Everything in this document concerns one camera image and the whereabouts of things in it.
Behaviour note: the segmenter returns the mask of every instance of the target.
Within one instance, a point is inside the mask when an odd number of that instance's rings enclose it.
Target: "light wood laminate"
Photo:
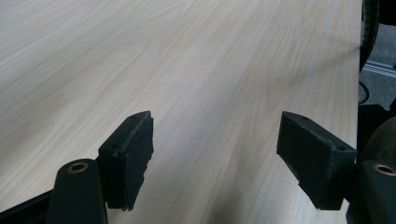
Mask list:
[[[0,211],[129,115],[153,158],[110,223],[345,223],[276,155],[281,112],[355,146],[361,1],[0,2]]]

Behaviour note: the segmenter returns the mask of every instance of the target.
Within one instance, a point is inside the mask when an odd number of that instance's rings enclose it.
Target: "wooden desk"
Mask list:
[[[283,110],[355,146],[361,1],[0,3],[0,211],[151,110],[134,211],[110,223],[344,223],[276,155]]]

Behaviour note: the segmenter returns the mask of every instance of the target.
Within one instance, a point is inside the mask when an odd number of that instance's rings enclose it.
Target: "round screw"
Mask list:
[[[85,171],[88,166],[88,163],[85,161],[76,162],[73,165],[69,166],[69,168],[67,168],[67,172],[69,172],[70,174],[76,174]]]

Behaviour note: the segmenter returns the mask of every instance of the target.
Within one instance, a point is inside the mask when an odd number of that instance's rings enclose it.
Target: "floor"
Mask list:
[[[370,98],[365,105],[389,105],[396,98],[396,26],[381,25],[369,62],[361,71],[360,81],[369,92]],[[360,86],[359,99],[364,98],[364,90]]]

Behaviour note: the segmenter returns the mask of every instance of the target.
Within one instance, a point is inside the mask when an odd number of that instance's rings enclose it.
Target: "black plastic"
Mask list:
[[[373,223],[395,224],[396,166],[379,161],[364,161],[360,169],[361,192]]]
[[[146,111],[126,119],[99,148],[108,208],[134,208],[154,151],[152,135],[153,119]]]
[[[80,169],[82,164],[86,164],[86,169]],[[107,223],[106,205],[96,161],[71,161],[58,171],[46,223]]]
[[[311,119],[283,112],[277,152],[299,180],[316,208],[339,210],[338,190],[344,171],[354,165],[357,151]]]
[[[0,213],[0,223],[44,223],[52,190]]]

